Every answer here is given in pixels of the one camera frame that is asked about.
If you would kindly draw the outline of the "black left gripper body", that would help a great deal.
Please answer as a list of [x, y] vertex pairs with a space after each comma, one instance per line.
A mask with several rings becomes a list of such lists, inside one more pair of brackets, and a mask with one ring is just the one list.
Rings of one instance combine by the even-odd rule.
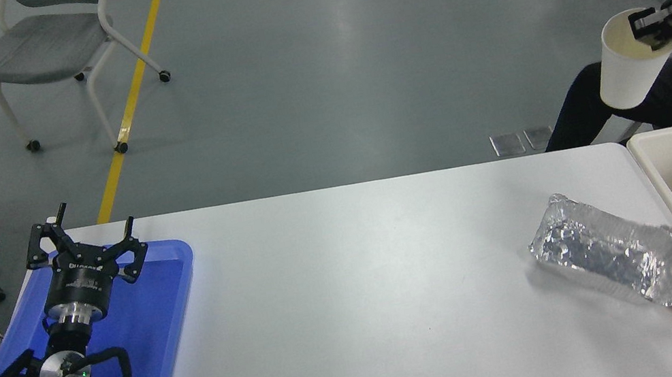
[[118, 270], [114, 261], [86, 263], [86, 258], [75, 260], [70, 256], [55, 257], [52, 279], [45, 309], [48, 316], [58, 317], [63, 306], [73, 303], [88, 304], [94, 310], [109, 307], [113, 280]]

